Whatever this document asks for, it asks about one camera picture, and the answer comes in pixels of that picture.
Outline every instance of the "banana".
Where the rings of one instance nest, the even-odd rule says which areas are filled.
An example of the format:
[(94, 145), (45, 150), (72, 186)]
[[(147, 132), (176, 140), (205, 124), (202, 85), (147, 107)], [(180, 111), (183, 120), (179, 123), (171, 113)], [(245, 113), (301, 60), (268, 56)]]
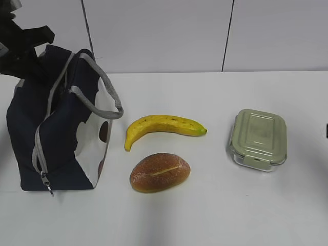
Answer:
[(148, 115), (133, 122), (127, 130), (125, 150), (130, 151), (134, 142), (150, 132), (172, 132), (186, 136), (202, 136), (207, 133), (200, 123), (172, 115)]

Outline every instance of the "glass food container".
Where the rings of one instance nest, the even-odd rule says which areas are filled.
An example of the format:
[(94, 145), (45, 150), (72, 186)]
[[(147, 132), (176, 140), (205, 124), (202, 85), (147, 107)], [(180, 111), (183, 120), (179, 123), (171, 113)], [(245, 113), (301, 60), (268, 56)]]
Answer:
[(230, 138), (234, 161), (271, 172), (287, 158), (286, 124), (278, 115), (243, 109), (236, 116)]

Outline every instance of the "bag handle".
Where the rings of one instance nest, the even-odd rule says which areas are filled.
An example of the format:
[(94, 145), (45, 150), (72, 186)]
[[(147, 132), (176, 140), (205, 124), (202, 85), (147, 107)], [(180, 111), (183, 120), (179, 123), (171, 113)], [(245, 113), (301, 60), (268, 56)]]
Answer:
[(107, 110), (100, 110), (96, 106), (90, 102), (89, 99), (83, 94), (82, 90), (78, 86), (71, 86), (69, 89), (69, 93), (75, 94), (81, 102), (93, 113), (96, 115), (105, 118), (105, 119), (119, 119), (123, 116), (124, 110), (121, 105), (121, 101), (111, 83), (109, 80), (107, 74), (101, 69), (100, 66), (86, 53), (81, 53), (80, 57), (84, 59), (90, 67), (101, 77), (102, 81), (104, 82), (105, 88), (107, 92), (111, 95), (111, 97), (115, 100), (115, 107), (117, 108), (118, 112), (113, 112), (113, 111), (107, 111)]

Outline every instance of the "bread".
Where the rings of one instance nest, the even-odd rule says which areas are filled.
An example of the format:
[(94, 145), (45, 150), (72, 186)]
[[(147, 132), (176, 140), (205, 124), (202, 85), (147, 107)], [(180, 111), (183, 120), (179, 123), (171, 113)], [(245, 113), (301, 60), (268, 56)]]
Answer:
[(143, 159), (130, 176), (132, 187), (140, 192), (157, 192), (184, 182), (190, 166), (181, 157), (157, 153)]

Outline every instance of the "lunch bag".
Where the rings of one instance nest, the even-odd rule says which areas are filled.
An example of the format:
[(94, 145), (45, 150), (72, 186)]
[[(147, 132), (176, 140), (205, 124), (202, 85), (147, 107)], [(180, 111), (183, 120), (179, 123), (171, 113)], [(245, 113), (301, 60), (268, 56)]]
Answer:
[[(52, 195), (53, 190), (93, 189), (112, 120), (123, 115), (120, 99), (87, 49), (74, 54), (47, 45), (39, 61), (47, 81), (21, 79), (6, 115), (20, 186)], [(112, 99), (117, 112), (109, 110)]]

